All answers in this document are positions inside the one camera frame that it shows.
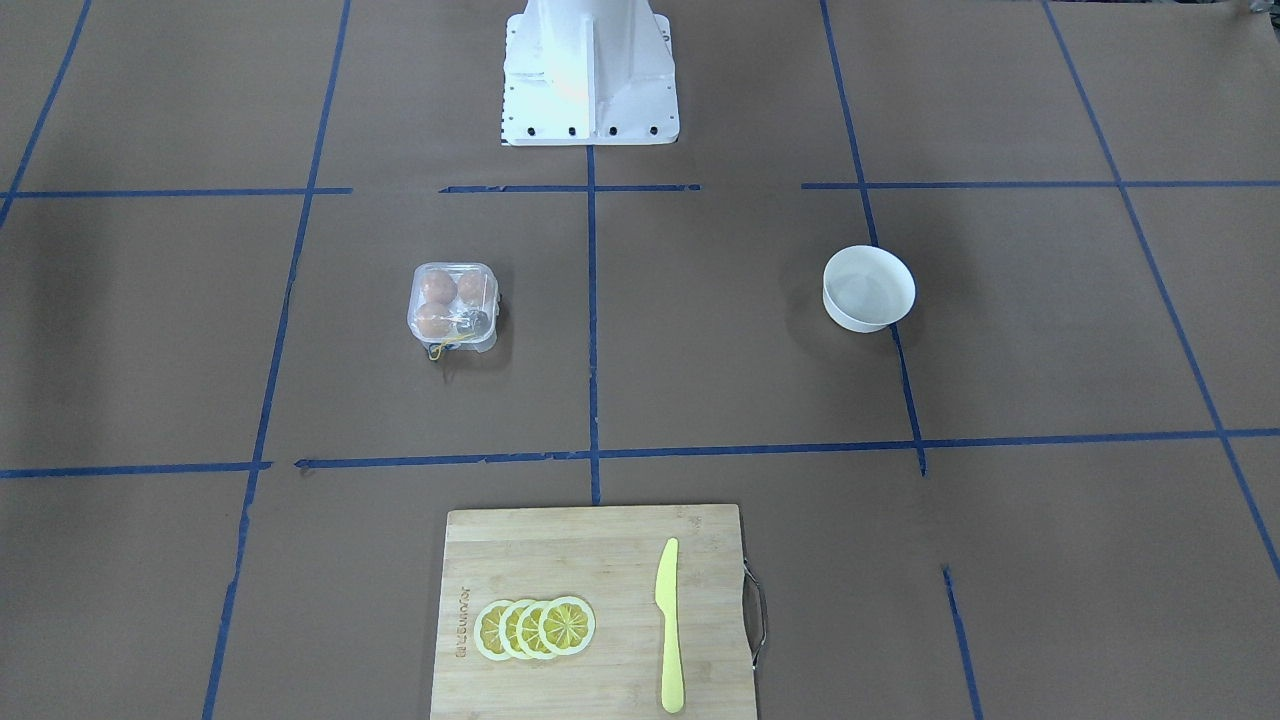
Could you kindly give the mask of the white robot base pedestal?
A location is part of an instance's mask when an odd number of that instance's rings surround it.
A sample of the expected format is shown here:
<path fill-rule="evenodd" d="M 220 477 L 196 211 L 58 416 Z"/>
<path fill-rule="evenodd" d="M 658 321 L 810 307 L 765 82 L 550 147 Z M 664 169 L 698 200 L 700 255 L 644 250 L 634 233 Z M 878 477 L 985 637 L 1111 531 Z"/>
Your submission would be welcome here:
<path fill-rule="evenodd" d="M 506 20 L 500 141 L 512 147 L 678 141 L 669 19 L 648 1 L 529 1 Z"/>

